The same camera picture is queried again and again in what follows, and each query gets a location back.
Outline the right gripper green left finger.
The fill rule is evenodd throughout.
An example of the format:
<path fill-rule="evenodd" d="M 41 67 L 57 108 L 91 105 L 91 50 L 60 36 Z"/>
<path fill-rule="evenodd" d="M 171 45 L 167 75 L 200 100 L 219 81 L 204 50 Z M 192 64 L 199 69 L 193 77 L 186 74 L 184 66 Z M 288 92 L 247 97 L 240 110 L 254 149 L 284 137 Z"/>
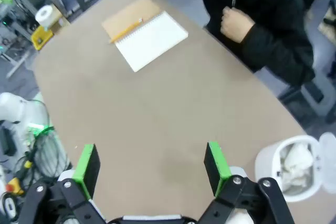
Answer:
<path fill-rule="evenodd" d="M 87 144 L 74 174 L 47 185 L 34 183 L 19 214 L 19 223 L 106 223 L 92 202 L 100 170 L 95 144 Z"/>

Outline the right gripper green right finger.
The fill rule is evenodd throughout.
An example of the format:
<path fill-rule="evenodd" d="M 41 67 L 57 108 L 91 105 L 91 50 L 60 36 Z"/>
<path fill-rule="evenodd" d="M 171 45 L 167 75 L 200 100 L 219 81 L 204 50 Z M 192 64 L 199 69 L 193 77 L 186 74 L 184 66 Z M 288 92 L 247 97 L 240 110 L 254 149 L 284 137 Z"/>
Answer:
<path fill-rule="evenodd" d="M 214 200 L 199 223 L 294 223 L 277 181 L 234 175 L 217 142 L 208 142 L 204 165 Z"/>

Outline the person's left hand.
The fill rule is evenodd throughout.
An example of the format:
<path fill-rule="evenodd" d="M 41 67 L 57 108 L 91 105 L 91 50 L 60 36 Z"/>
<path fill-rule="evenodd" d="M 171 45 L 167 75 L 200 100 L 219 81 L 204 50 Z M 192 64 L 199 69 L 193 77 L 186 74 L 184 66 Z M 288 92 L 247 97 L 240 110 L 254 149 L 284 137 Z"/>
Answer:
<path fill-rule="evenodd" d="M 225 7 L 220 32 L 230 40 L 241 43 L 254 24 L 255 22 L 241 10 Z"/>

